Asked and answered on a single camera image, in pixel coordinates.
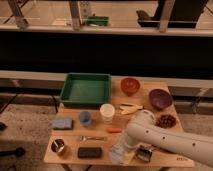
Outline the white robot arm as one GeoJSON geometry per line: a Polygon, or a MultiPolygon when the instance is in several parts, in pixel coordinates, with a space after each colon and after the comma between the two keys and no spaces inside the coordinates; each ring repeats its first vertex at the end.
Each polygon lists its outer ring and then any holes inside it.
{"type": "Polygon", "coordinates": [[[144,142],[213,167],[213,137],[163,129],[155,123],[156,118],[151,111],[136,112],[118,143],[125,150],[133,151],[144,142]]]}

